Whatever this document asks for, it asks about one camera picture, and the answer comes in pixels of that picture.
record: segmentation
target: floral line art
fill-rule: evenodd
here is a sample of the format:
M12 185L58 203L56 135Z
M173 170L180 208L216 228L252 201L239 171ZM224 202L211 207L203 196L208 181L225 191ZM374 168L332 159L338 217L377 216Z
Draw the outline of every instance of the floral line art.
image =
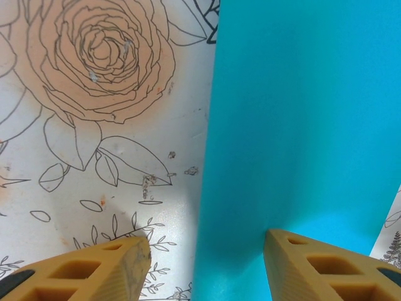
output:
M188 284L188 288L183 290L180 287L175 287L176 291L173 295L169 296L168 300L190 300L190 294L192 293L192 282Z
M211 0L209 7L206 10L201 9L200 1L193 0L197 10L203 17L205 23L210 27L212 32L207 37L207 44L216 44L218 18L220 15L220 0Z
M401 218L401 211L397 211L396 213L390 215L386 222L384 222L384 227L388 228L395 224Z
M86 208L87 210L93 211L93 212L102 212L103 208L102 206L100 206L98 203L94 202L94 201L90 201L88 199L82 199L80 201L80 204Z
M104 240L107 241L113 241L117 240L119 238L124 238L124 237L136 237L136 236L146 236L147 239L149 240L150 247L155 248L156 250L159 251L164 251L164 252L169 252L170 250L168 249L168 246L176 246L176 243L173 243L171 241L165 241L166 236L160 237L156 242L152 243L152 238L154 234L154 230L156 227L164 227L165 225L162 223L153 223L153 218L148 219L147 224L145 226L137 226L137 212L135 212L132 217L131 217L131 224L132 224L132 229L128 232L124 232L122 234L118 233L118 220L116 214L113 214L112 218L112 235L109 235L105 232L101 232L100 235L103 237ZM99 232L97 230L97 227L95 225L92 226L91 229L91 240L92 240L92 245L97 245L98 244L98 239L100 238ZM79 244L78 240L76 238L73 238L74 245L76 249L81 249L81 244ZM82 243L82 247L86 248L88 246L91 246L90 243Z
M6 149L7 145L8 145L8 141L4 141L4 142L0 143L0 156ZM30 181L30 180L29 179L7 179L6 177L3 177L2 175L0 175L0 188L7 188L8 185L17 184L17 183L26 182L26 181Z
M124 233L119 233L118 231L119 222L116 214L113 214L112 224L111 224L111 233L112 233L111 235L105 232L99 233L97 227L95 225L92 225L90 243L85 243L85 242L79 243L75 237L73 237L73 242L75 248L79 250L82 248L87 248L90 246L97 245L98 243L100 243L100 240L113 241L124 237L146 236L147 239L149 240L151 248L158 251L169 252L170 250L168 247L176 246L177 245L176 243L173 243L171 241L166 241L165 235L160 237L157 241L154 240L154 230L158 227L164 227L164 226L165 225L162 223L154 223L153 218L149 218L145 226L140 226L137 223L137 212L134 212L134 214L131 217L131 230ZM148 272L148 275L145 279L145 283L143 284L141 296L147 297L147 294L156 294L157 291L159 290L159 287L165 284L162 282L152 283L152 281L158 280L158 276L166 275L170 271L169 268L158 268L158 267L159 263L156 262Z
M16 262L7 263L8 259L9 259L9 257L5 256L0 261L0 279L2 277L6 276L6 274L11 273L14 270L20 268L19 264L24 262L24 260L18 260Z
M184 23L176 11L187 16ZM156 186L172 185L170 173L153 152L129 138L104 138L102 127L124 124L142 115L166 90L171 93L177 64L174 47L213 43L217 25L209 16L218 15L219 3L212 0L202 12L184 0L30 0L16 3L13 13L8 22L0 20L0 45L7 62L0 78L18 88L0 119L0 153L10 140L52 112L50 118L44 117L43 135L60 162L39 178L45 191L58 189L71 168L85 171L93 157L98 177L109 185L141 185L148 175L158 179ZM210 34L199 18L208 24ZM153 169L147 169L143 159L116 152L110 147L112 140L118 140L120 149L124 145L128 152L140 151ZM0 187L21 181L2 177Z
M49 223L51 221L50 215L42 210L32 210L29 213L38 221L42 221L44 223Z
M387 263L391 263L397 268L401 268L401 234L395 232L394 239L388 247L388 251L383 255L383 259Z

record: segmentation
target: flower petal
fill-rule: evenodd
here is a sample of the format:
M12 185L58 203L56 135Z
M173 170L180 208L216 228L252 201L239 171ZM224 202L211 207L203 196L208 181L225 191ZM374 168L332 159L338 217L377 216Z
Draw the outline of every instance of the flower petal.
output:
M10 72L16 63L16 54L3 34L0 33L0 77Z
M169 23L167 21L167 13L165 10L164 5L162 4L161 0L152 0L152 4L154 7L154 15L152 18L153 24L156 28L162 33L165 39L169 39Z

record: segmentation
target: black outline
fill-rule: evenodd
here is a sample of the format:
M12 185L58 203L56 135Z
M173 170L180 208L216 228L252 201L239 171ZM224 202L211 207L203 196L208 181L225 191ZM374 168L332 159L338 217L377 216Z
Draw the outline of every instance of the black outline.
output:
M6 276L7 272L11 273L13 270L17 270L18 268L20 268L18 264L24 262L24 260L18 260L16 262L6 263L8 258L8 256L5 256L0 261L0 279Z
M181 33L183 34L182 36L184 36L184 35L186 34L187 36L199 38L198 41L191 42L191 43L186 43L186 44L180 44L180 43L178 43L177 41L174 41L174 39L171 38L171 36L169 36L169 40L170 40L174 45L177 45L177 46L191 46L191 45L194 45L194 44L197 44L197 43L200 43L200 42L205 41L205 40L207 39L207 35L206 35L206 32L205 32L205 29L204 29L203 26L201 25L201 22L199 22L197 16L196 16L195 13L191 10L191 8L189 7L189 5L188 5L184 0L181 0L181 2L184 3L184 5L187 7L188 11L189 11L189 12L191 13L191 15L194 17L194 19L196 20L197 24L199 25L199 27L200 27L201 30L203 31L203 34L204 34L204 35L203 35L203 36L198 36L197 34L192 34L192 33L188 32L188 31L186 31L186 30L180 28L178 25L176 25L175 23L171 22L171 20L169 19L169 16L167 15L167 20L168 20L168 22L169 22L169 25L172 25L172 26L174 26L175 28L177 28L178 31L181 32Z
M150 186L171 186L172 185L171 177L167 176L168 179L169 179L169 181L167 182L165 179L161 178L162 176L164 176L164 174L163 175L155 175L154 173L152 173L152 171L148 171L147 172L147 171L143 171L143 170L137 169L137 168L134 167L134 165L131 162L129 162L129 163L127 162L127 158L123 158L122 159L118 155L116 155L116 154L112 153L111 151L109 151L108 149L102 147L102 143L104 143L104 141L106 141L107 139L123 139L124 142L135 144L136 147L140 147L140 149L144 150L145 152L149 153L151 155L151 157L155 158L158 161L158 164L160 164L164 168L164 170L166 171L165 175L168 175L169 171L168 171L167 167L164 165L164 163L150 149L148 149L147 147L143 146L141 143L138 143L138 142L136 142L136 141L134 141L132 139L129 139L129 138L126 138L126 137L123 137L123 136L119 136L119 135L115 135L115 136L109 136L107 138L102 139L102 141L100 142L100 145L98 147L98 152L100 152L101 154L107 156L115 165L116 165L116 161L117 162L121 162L126 167L129 167L129 168L131 168L131 169L143 174L143 176L153 176L156 179L162 181L162 184L156 184L155 183L155 184L152 184ZM124 181L121 178L118 178L118 180L121 181L121 182L124 182L126 184L143 186L143 182L142 183L139 183L139 182L128 182L128 181Z
M393 216L395 216L395 215L398 215L398 217L397 218L395 218L395 219L391 219L391 218L393 218ZM384 222L384 228L389 228L389 227L391 227L393 224L395 224L399 219L401 219L401 211L397 211L396 213L394 213L394 214L391 214L387 219L386 219L386 221Z
M8 141L4 141L4 142L0 143L0 156L6 149L7 145L8 145Z
M10 25L5 25L5 26L8 26L8 28L9 28L9 30L8 30L8 36L9 36L10 33L11 33L11 27L10 27ZM13 52L13 55L14 55L14 63L13 63L13 65L10 67L10 69L6 73L3 73L3 74L0 75L0 78L2 78L2 77L4 77L5 75L8 75L10 72L12 72L14 70L15 66L17 65L17 54L13 50L13 47L10 45L9 38L8 37L6 38L2 33L0 33L0 36L3 37L3 40L8 44L9 49Z
M394 239L390 246L388 246L388 251L383 255L381 261L401 268L401 234L399 231L395 232Z
M50 121L51 119L53 119L53 118L54 118L54 119L57 119L56 122L61 121L62 124L65 124L66 126L69 126L71 129L74 130L75 149L76 149L76 154L77 154L77 156L78 156L78 158L79 158L79 162L81 162L81 168L77 168L77 167L75 167L75 166L70 165L69 162L66 162L65 159L63 159L63 156L59 156L58 154L56 154L55 151L50 147L49 140L48 140L48 139L49 139L49 138L48 138L48 134L46 134L46 128L47 128L47 126L48 126L49 121ZM87 120L79 119L78 117L75 117L75 118L77 118L80 122L84 122L84 123L89 122L89 121L87 121ZM78 140L78 137L80 136L80 135L78 134L78 131L84 132L84 131L86 130L86 128L84 128L84 127L82 127L82 128L77 128L76 125L75 125L75 123L73 124L73 126L71 126L70 124L67 124L66 122L64 122L64 120L60 119L59 116L58 116L57 114L53 114L51 117L49 117L49 118L46 120L46 122L44 123L44 125L43 125L44 140L46 141L46 145L48 146L48 149L51 151L51 153L52 153L53 155L55 155L60 161L64 162L65 164L71 166L72 168L74 168L74 169L76 169L76 170L85 171L86 168L88 167L89 162L92 160L93 156L95 155L95 152L96 152L96 150L98 149L98 147L99 147L99 145L100 145L100 142L102 141L102 137L103 137L102 128L99 126L99 124L98 124L97 122L93 122L93 123L97 125L97 129L99 130L98 133L100 134L100 138L99 138L99 141L96 143L96 147L94 147L93 154L89 157L89 159L88 159L87 161L83 162L83 160L82 160L82 157L81 157L82 150L80 150L80 146L82 146L82 147L85 148L85 147L88 145L88 140L87 140L87 139L84 139L84 140L82 140L82 141Z
M19 108L21 108L21 107L24 106L24 104L22 104L22 106L21 106L21 103L22 103L23 100L25 99L25 96L26 96L26 92L27 92L27 91L29 91L29 90L28 90L27 88L25 88L25 89L24 89L24 92L23 92L23 94L21 95L21 97L19 98L18 103L16 104L16 106L12 109L12 111L8 114L8 116L7 116L5 119L3 119L2 121L0 121L0 125L2 125L5 121L7 121L8 118L10 118L15 112L17 112L17 111L19 110ZM16 138L16 137L22 135L23 133L25 133L25 131L28 130L28 129L40 118L40 116L42 115L42 111L43 111L43 106L40 107L40 109L39 109L39 114L38 114L37 116L35 116L35 118L34 118L27 126L25 126L25 128L24 128L20 133L15 134L14 136L8 138L7 140L4 140L3 142L5 142L5 141L10 141L10 140L12 140L12 139L14 139L14 138Z
M31 216L33 216L34 218L36 218L38 221L42 221L42 222L44 222L44 223L49 223L49 222L51 221L51 216L50 216L46 211L43 211L43 210L31 210L29 213L31 214ZM49 218L49 220L48 220L48 221L45 221L45 220L43 220L43 219L41 219L41 218L38 218L34 213L44 213L45 215L47 215L47 217Z
M219 27L219 25L217 25L216 27L213 26L213 24L211 24L209 22L209 20L207 19L207 15L210 13L215 13L218 16L220 16L220 0L211 0L211 4L206 12L202 11L201 7L199 6L198 1L199 0L193 0L198 12L200 12L200 14L202 15L203 20L208 25L208 27L210 27L210 29L212 30L212 33L207 37L206 43L211 44L211 45L216 44L216 34L217 34L217 28Z
M0 187L7 188L7 185L12 185L16 183L28 182L28 179L6 179L5 177L0 176Z
M180 287L175 287L175 288L177 289L177 291L173 295L167 297L167 300L190 300L190 295L188 297L186 296L185 293L186 292L190 294L192 293L192 282L188 284L188 289L186 290L183 290Z
M86 206L83 202L88 203L88 204L94 204L94 205L96 205L95 207L98 208L99 211L98 211L98 210L95 210L95 209L93 209L93 208L90 208L89 206ZM100 213L100 212L103 211L102 206L100 206L98 203L96 203L96 202L94 202L94 201L91 201L91 200L89 200L89 199L81 199L81 200L80 200L80 204L81 204L84 208L86 208L87 210L90 210L90 211L93 211L93 212Z
M49 171L51 171L54 167L56 167L56 166L58 166L58 165L60 165L63 174L62 174L61 176L58 176L58 177L55 178L55 179L49 179L49 180L42 181L42 178L43 178ZM64 177L68 174L69 171L70 171L70 166L69 166L69 165L66 167L66 169L64 169L64 167L63 167L63 165L62 165L61 163L56 163L56 164L50 166L49 168L47 168L47 170L45 170L44 173L42 173L41 177L40 177L39 180L38 180L38 183L39 183L39 185L40 185L45 191L47 191L48 193L51 193L51 192L53 192L54 190L56 190L56 189L58 188L58 186L61 185L61 183L64 181ZM46 188L42 185L42 183L53 182L53 181L59 181L59 182L57 183L57 185L56 185L53 189L46 189Z

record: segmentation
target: leaf drawing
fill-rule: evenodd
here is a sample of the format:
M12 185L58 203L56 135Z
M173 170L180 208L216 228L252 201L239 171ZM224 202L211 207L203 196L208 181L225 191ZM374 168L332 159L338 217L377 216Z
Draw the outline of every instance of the leaf drawing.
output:
M0 140L7 141L21 135L40 117L42 106L25 89L16 106L4 120L0 120Z
M79 249L81 248L80 243L76 240L75 237L73 238L73 240L74 240L75 248L76 248L77 250L79 250Z
M2 265L7 259L8 259L8 256L5 256L5 257L1 260L0 265Z
M184 0L163 0L163 4L169 18L171 42L177 46L190 46L207 39L202 25Z
M65 164L84 171L102 139L97 122L84 121L74 116L71 124L63 122L57 115L44 124L44 136L49 150Z
M98 151L108 156L117 167L118 180L142 185L143 177L153 175L153 186L171 185L169 172L162 161L143 145L131 139L111 136L100 142Z
M159 239L159 240L157 241L157 243L161 243L162 241L164 241L164 239L165 239L165 235L162 236L161 239Z
M401 211L398 211L392 215L390 215L387 219L386 222L384 222L384 227L388 228L395 224L399 219L401 218Z
M0 187L1 188L7 188L7 185L26 182L26 181L30 181L30 180L27 180L27 179L6 179L5 177L0 176Z
M112 240L112 238L110 236L108 236L106 233L101 233L102 237L106 238L107 240Z
M31 216L36 218L38 221L42 221L44 223L51 221L50 215L42 210L32 210L29 213L31 213Z
M0 143L0 155L4 152L7 145L8 145L8 141L4 141L4 142Z
M112 228L114 237L117 237L118 222L115 214L113 214Z
M135 231L137 228L137 212L135 212L131 217L132 229Z
M152 245L152 247L158 249L159 251L169 252L169 249L167 249L165 246Z
M17 62L17 56L11 45L8 43L6 37L0 33L0 49L1 49L1 56L0 56L0 78L3 75L9 73L15 66Z
M146 238L148 239L148 241L150 241L150 240L152 239L152 236L153 236L153 230L151 230L151 231L147 234L147 236L146 236Z
M388 251L383 255L383 261L401 268L401 234L397 231Z
M105 181L107 184L117 187L118 169L113 159L100 152L96 152L96 154L100 154L100 156L96 156L96 173L98 174L99 178Z
M98 235L98 230L96 229L95 225L93 225L92 226L92 233L91 233L93 245L97 244L98 236L99 236Z
M0 278L5 276L7 272L12 272L14 269L20 268L19 264L24 262L24 260L18 260L16 262L7 262L9 260L8 256L3 257L0 261Z
M45 172L39 178L39 185L44 190L51 193L52 191L56 190L58 186L60 186L69 170L69 166L67 166L66 170L64 170L61 163L56 163L45 170Z
M87 210L93 211L93 212L102 212L103 208L96 202L90 201L88 199L82 199L80 201L81 205L85 207Z

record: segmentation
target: floral paper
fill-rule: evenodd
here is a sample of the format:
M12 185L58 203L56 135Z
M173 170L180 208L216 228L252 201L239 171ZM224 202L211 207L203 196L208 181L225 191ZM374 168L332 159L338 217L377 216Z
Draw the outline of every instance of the floral paper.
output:
M370 256L401 268L401 186Z
M0 278L146 236L189 300L218 0L0 1Z

